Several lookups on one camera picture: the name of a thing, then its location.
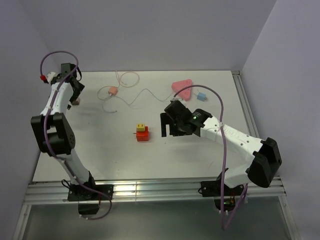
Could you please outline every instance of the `gray wall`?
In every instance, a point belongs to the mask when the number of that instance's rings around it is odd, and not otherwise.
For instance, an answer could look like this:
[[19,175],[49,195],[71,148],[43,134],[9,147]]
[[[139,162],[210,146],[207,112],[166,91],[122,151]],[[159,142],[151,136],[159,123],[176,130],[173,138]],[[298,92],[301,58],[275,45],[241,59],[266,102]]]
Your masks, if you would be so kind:
[[277,0],[243,68],[259,132],[278,141],[280,175],[304,240],[320,236],[319,12],[319,0]]
[[241,70],[276,0],[20,0],[83,71]]
[[[7,240],[39,152],[30,119],[44,108],[50,88],[39,73],[48,49],[18,1],[0,1],[0,33],[0,239]],[[52,59],[45,66],[56,69]]]

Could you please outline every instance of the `pink sponge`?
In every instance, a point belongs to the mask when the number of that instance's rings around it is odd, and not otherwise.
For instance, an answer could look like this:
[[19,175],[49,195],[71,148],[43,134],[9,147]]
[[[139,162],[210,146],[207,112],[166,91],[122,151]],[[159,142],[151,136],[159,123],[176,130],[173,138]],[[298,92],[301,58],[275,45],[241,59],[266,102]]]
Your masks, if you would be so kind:
[[[192,80],[187,79],[187,80],[182,80],[182,81],[176,81],[172,83],[171,88],[172,90],[176,93],[179,90],[192,85]],[[191,87],[187,88],[186,90],[183,90],[178,94],[179,97],[181,97],[185,101],[189,101],[191,98]]]

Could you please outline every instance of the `red connector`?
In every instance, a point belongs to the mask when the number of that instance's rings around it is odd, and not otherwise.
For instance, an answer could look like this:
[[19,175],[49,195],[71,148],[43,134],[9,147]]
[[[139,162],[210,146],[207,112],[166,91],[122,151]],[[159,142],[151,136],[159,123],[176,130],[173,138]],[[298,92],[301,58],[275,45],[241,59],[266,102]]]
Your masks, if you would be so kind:
[[40,79],[45,83],[45,84],[48,84],[48,80],[47,80],[47,77],[45,75],[41,75],[40,76]]

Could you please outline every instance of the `white table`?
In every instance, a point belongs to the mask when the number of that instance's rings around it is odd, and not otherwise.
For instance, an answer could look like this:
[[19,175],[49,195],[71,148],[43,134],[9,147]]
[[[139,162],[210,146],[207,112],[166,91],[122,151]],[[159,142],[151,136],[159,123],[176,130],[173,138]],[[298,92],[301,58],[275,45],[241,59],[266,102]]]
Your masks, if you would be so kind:
[[[192,79],[193,84],[205,85],[217,91],[224,103],[223,122],[244,133],[247,124],[235,83],[230,71],[142,71],[140,82],[132,88],[120,87],[117,96],[131,102],[138,93],[147,88],[158,98],[165,99],[172,92],[172,82]],[[136,75],[126,74],[123,82],[128,85]],[[144,91],[129,107],[123,101],[112,98],[104,103],[97,91],[105,85],[117,86],[114,72],[84,72],[81,82],[85,85],[79,106],[73,106],[66,114],[74,131],[76,152],[83,165],[96,180],[168,179],[217,177],[222,169],[223,147],[195,135],[161,137],[160,113],[170,103],[156,100]],[[208,101],[197,100],[193,94],[186,106],[193,112],[204,109],[219,117],[220,103],[206,89]],[[137,142],[133,133],[136,124],[149,127],[150,140]],[[227,152],[227,167],[237,167],[242,159]],[[34,182],[53,182],[68,179],[60,164],[47,154],[41,153],[33,177]]]

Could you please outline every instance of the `yellow block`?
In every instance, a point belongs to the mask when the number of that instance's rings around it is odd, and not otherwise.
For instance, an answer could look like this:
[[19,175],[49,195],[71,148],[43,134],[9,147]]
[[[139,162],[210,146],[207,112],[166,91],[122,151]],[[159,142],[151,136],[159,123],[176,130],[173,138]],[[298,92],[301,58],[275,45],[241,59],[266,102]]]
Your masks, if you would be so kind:
[[146,126],[143,123],[138,123],[136,125],[136,131],[137,132],[144,132],[146,130]]

